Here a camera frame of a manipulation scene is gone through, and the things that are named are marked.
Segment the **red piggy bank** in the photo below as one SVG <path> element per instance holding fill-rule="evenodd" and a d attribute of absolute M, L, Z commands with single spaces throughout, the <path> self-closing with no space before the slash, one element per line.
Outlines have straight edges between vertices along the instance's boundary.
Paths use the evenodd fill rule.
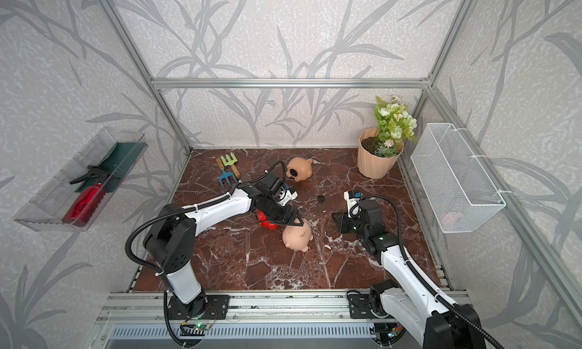
<path fill-rule="evenodd" d="M 278 227 L 277 224 L 271 223 L 268 220 L 268 217 L 266 217 L 266 215 L 260 210 L 257 211 L 257 218 L 259 220 L 260 226 L 266 229 L 275 230 Z"/>

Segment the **pink piggy bank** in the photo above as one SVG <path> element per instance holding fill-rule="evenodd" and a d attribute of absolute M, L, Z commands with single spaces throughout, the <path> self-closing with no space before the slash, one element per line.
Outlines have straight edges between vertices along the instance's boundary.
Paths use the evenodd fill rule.
<path fill-rule="evenodd" d="M 300 226 L 287 226 L 283 230 L 282 240 L 285 247 L 291 250 L 307 252 L 313 240 L 312 227 L 305 220 Z"/>

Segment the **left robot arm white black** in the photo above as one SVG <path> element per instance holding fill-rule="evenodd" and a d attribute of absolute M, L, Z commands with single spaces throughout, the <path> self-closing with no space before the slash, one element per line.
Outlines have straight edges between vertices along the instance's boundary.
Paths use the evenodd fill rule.
<path fill-rule="evenodd" d="M 183 207 L 170 203 L 156 218 L 144 223 L 142 230 L 148 232 L 142 245 L 153 261 L 143 265 L 154 270 L 166 291 L 173 294 L 170 308 L 190 319 L 209 306 L 191 264 L 198 235 L 232 217 L 256 211 L 263 213 L 269 223 L 305 229 L 308 223 L 291 204 L 296 197 L 294 188 L 266 172 L 260 179 L 238 182 L 230 191 L 202 203 Z"/>

